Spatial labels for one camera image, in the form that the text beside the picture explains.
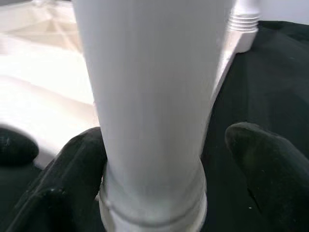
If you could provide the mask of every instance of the black fabric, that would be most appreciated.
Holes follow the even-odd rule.
[[[202,154],[208,214],[203,231],[271,231],[225,146],[228,126],[248,121],[309,157],[309,26],[260,22],[252,49],[237,54],[216,99]]]

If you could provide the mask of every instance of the cylindrical tube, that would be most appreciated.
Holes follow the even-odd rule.
[[[105,226],[201,224],[200,154],[230,0],[73,4],[108,156]]]
[[[236,0],[233,8],[234,16],[255,18],[260,16],[260,0]]]

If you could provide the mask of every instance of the white surface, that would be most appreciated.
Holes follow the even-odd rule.
[[[72,137],[93,126],[93,106],[0,75],[0,124],[31,135],[39,145],[36,163],[45,167]]]
[[[232,14],[239,16],[259,16],[260,0],[236,0]]]
[[[309,25],[309,1],[261,0],[261,20],[289,21]]]
[[[2,6],[0,19],[1,75],[93,103],[70,2]]]
[[[128,223],[195,219],[227,3],[73,2],[108,156],[101,191]]]

